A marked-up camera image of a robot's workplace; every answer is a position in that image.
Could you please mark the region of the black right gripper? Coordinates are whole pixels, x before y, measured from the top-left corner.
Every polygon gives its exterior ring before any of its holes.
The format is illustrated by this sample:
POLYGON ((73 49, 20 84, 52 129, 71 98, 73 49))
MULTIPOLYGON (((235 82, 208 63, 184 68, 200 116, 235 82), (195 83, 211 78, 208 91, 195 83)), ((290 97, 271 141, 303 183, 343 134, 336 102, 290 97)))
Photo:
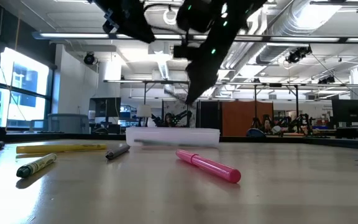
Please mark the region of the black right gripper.
POLYGON ((207 33, 199 47, 191 47, 185 39, 173 48, 175 58, 186 58, 190 79, 185 100, 192 105, 218 79, 219 63, 228 53, 239 30, 246 26, 247 18, 259 10, 267 0, 184 0, 177 12, 177 26, 188 32, 207 33))

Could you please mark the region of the translucent supply box pink lid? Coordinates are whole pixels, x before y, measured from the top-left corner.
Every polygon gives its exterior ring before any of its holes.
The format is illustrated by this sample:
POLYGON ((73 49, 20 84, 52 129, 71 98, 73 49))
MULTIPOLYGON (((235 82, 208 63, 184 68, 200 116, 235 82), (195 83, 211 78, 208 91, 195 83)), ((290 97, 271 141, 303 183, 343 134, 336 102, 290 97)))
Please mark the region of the translucent supply box pink lid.
POLYGON ((220 130, 209 128, 131 127, 126 129, 126 143, 130 146, 201 146, 217 147, 220 130))

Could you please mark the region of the thick pink highlighter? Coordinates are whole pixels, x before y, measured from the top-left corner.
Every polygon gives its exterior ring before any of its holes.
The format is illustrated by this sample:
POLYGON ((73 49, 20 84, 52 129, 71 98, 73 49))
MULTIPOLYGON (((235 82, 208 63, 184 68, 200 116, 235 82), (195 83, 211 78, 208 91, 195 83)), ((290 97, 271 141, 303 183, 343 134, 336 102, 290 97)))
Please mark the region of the thick pink highlighter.
POLYGON ((193 166, 196 166, 209 174, 220 177, 230 183, 236 184, 241 179, 241 173, 237 169, 201 157, 199 154, 195 154, 181 149, 176 150, 175 154, 181 160, 193 166))

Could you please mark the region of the grey marker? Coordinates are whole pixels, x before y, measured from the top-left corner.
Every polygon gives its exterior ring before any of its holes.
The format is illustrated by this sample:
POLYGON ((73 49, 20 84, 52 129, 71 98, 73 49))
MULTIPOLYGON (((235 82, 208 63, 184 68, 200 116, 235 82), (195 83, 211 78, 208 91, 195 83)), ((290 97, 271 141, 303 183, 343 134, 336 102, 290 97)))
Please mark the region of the grey marker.
POLYGON ((129 145, 127 145, 127 144, 120 145, 120 146, 115 147, 115 148, 113 148, 111 150, 108 150, 106 152, 105 158, 107 160, 113 160, 113 159, 121 156, 123 153, 128 152, 130 148, 131 147, 129 145))

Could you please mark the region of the yellow highlighter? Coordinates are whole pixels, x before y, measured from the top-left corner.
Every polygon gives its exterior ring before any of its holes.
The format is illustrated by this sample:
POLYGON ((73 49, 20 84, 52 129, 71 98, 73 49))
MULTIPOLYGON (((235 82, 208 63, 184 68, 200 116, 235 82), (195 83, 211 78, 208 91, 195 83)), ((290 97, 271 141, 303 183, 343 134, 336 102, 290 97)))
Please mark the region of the yellow highlighter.
POLYGON ((52 144, 38 146, 17 146, 17 154, 39 154, 70 151, 94 151, 107 149, 106 144, 52 144))

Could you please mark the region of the black partition panel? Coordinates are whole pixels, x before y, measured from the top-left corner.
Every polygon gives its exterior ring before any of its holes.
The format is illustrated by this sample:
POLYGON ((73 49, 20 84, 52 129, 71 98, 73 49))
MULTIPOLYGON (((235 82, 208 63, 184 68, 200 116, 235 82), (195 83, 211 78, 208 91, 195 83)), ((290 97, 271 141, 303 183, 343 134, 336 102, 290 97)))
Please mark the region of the black partition panel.
POLYGON ((220 101, 200 101, 196 116, 197 128, 218 129, 222 134, 222 113, 220 101))

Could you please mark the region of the orange partition panel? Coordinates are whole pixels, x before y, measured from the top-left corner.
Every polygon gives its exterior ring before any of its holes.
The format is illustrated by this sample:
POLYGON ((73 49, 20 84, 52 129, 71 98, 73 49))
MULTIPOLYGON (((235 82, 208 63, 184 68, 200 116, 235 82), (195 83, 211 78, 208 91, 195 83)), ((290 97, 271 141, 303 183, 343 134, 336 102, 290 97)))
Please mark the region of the orange partition panel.
POLYGON ((273 116, 273 103, 262 101, 222 102, 222 135, 245 136, 251 128, 253 119, 258 117, 263 123, 263 115, 273 116))

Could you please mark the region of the black ceiling dome fixture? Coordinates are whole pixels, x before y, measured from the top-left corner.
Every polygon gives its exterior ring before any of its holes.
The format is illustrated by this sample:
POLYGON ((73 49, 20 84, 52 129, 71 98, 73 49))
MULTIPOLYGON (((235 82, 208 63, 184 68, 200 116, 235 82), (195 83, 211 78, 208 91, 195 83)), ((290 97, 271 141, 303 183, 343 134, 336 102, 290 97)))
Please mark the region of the black ceiling dome fixture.
POLYGON ((83 62, 86 65, 94 65, 97 62, 97 59, 94 56, 94 52, 87 52, 85 57, 83 58, 83 62))

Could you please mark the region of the blue chair back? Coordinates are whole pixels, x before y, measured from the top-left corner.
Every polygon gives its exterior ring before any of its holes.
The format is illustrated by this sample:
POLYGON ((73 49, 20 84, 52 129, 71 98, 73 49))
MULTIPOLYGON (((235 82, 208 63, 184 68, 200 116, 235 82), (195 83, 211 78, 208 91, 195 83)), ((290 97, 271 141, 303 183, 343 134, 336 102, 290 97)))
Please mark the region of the blue chair back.
POLYGON ((248 138, 265 138, 266 137, 265 133, 257 128, 248 129, 246 132, 246 136, 248 138))

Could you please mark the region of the black computer monitor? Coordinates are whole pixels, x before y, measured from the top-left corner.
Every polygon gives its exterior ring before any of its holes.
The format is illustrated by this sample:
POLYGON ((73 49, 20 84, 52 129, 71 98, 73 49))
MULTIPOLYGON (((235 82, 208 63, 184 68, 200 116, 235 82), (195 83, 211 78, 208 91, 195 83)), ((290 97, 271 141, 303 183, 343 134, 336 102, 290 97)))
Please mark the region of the black computer monitor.
POLYGON ((336 122, 358 122, 358 100, 331 100, 336 122))
POLYGON ((109 121, 109 118, 120 117, 120 98, 96 98, 95 102, 95 116, 97 118, 104 118, 109 121))

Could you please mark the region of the black ceiling track light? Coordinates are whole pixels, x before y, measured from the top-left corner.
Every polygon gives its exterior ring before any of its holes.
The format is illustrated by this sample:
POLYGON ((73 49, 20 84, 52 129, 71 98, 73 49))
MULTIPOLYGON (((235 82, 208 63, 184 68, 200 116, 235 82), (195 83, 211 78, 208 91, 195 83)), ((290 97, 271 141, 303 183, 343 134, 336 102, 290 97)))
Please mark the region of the black ceiling track light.
POLYGON ((290 54, 286 57, 288 63, 298 63, 300 60, 305 58, 307 55, 311 54, 313 51, 310 46, 307 47, 298 47, 295 50, 292 50, 290 54))
POLYGON ((326 76, 326 77, 320 78, 318 80, 319 85, 327 85, 327 84, 331 84, 334 82, 335 82, 335 77, 333 75, 326 76))

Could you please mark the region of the large glass window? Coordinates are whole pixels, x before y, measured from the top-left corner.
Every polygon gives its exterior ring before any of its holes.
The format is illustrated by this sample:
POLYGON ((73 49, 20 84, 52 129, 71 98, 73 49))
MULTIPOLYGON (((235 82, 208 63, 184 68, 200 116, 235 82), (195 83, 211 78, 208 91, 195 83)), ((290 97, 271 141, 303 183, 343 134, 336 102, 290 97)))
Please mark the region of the large glass window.
POLYGON ((0 127, 28 129, 50 109, 52 73, 15 50, 0 54, 0 127))

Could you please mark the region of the overhead beam with light strips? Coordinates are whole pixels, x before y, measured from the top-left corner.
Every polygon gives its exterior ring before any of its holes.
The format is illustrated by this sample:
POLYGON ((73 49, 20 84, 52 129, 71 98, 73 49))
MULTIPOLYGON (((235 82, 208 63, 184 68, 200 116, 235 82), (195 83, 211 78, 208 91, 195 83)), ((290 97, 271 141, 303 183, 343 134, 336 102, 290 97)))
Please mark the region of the overhead beam with light strips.
MULTIPOLYGON (((46 33, 33 32, 33 38, 39 40, 134 40, 124 34, 102 33, 46 33)), ((277 36, 277 35, 238 35, 235 42, 264 43, 302 43, 302 44, 358 44, 358 37, 323 37, 323 36, 277 36)))

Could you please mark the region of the silver ribbed ventilation duct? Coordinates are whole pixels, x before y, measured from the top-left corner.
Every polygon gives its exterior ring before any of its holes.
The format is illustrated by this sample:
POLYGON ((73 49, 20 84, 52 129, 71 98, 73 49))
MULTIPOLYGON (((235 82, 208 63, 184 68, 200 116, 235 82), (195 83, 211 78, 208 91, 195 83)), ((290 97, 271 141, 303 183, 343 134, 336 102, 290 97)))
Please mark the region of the silver ribbed ventilation duct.
MULTIPOLYGON (((321 27, 326 19, 318 16, 317 5, 312 0, 294 0, 267 31, 268 35, 310 35, 321 27)), ((256 57, 257 64, 269 64, 286 52, 288 47, 265 44, 256 57)))

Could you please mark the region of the black aluminium table frame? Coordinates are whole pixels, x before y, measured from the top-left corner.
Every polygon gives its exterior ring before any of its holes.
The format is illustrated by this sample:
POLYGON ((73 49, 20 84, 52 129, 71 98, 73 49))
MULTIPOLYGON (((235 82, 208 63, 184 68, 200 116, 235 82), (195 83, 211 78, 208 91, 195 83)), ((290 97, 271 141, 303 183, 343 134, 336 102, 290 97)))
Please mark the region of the black aluminium table frame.
MULTIPOLYGON (((125 135, 93 135, 93 134, 24 134, 24 133, 8 133, 0 135, 0 141, 7 143, 14 142, 35 142, 60 139, 80 139, 80 140, 112 140, 124 141, 125 135)), ((357 139, 329 139, 329 138, 248 138, 248 137, 220 137, 219 142, 235 142, 235 143, 270 143, 270 144, 312 144, 320 146, 345 147, 358 149, 357 139)))

